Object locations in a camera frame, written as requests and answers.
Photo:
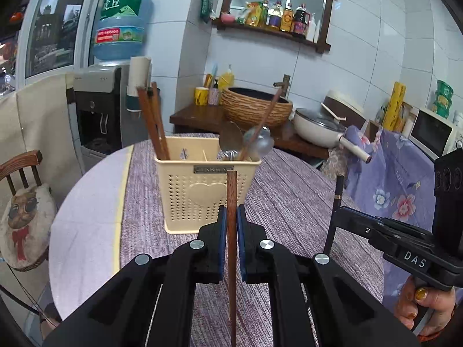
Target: wooden mirror frame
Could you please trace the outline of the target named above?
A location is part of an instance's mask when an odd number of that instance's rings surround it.
[[[230,12],[231,4],[232,4],[231,0],[222,1],[221,15],[222,13]],[[245,30],[263,32],[265,34],[270,34],[273,36],[278,36],[284,39],[292,40],[300,44],[305,44],[306,46],[309,46],[309,47],[314,47],[317,53],[323,53],[325,51],[329,51],[331,48],[331,45],[326,42],[326,38],[328,36],[328,27],[330,26],[332,7],[333,7],[333,0],[325,0],[325,6],[323,8],[323,17],[321,20],[320,35],[316,43],[310,40],[292,36],[290,33],[287,33],[284,31],[272,31],[272,30],[264,29],[262,27],[241,25],[239,23],[223,23],[220,17],[213,20],[212,24],[217,27],[217,30],[225,30],[227,27],[233,27],[235,29],[245,29]]]

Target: cat print cushion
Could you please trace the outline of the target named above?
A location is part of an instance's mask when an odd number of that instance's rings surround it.
[[[47,184],[31,185],[11,197],[0,224],[0,251],[13,269],[31,270],[47,257],[55,215]]]

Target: heart emblem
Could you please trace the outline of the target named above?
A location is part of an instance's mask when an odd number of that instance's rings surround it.
[[[222,183],[196,183],[190,185],[187,197],[191,202],[204,207],[213,206],[227,196],[227,186]]]

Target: hand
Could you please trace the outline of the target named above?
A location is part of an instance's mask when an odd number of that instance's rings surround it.
[[[418,314],[416,304],[435,310],[420,332],[423,336],[434,334],[442,330],[450,321],[455,307],[455,289],[452,288],[451,291],[440,291],[429,287],[417,289],[413,277],[410,276],[402,287],[399,300],[394,307],[394,315],[409,329],[413,328],[414,318]]]

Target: red bow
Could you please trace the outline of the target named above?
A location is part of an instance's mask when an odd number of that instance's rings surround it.
[[[25,226],[21,229],[13,231],[12,239],[13,244],[18,244],[18,261],[26,261],[24,256],[23,242],[26,240],[26,236],[29,235],[29,226]]]

